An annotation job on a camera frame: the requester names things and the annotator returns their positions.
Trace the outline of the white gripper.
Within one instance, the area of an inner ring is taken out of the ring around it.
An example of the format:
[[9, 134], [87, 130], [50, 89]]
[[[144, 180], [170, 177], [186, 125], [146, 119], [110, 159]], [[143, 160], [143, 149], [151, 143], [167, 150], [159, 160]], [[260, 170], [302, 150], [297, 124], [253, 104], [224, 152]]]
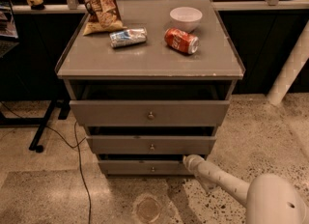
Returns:
[[185, 155], [183, 157], [183, 165], [188, 172], [194, 175], [205, 175], [205, 160], [196, 154]]

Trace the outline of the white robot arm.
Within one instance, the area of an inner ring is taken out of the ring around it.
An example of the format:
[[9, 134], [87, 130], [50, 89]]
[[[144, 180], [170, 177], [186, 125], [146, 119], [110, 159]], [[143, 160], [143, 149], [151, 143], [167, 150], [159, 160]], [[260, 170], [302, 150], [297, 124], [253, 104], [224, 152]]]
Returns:
[[[267, 94], [271, 104], [281, 103], [308, 58], [309, 22]], [[243, 205], [246, 224], [309, 224], [308, 206], [283, 178], [262, 174], [248, 183], [196, 154], [185, 156], [183, 164], [206, 191], [218, 185]]]

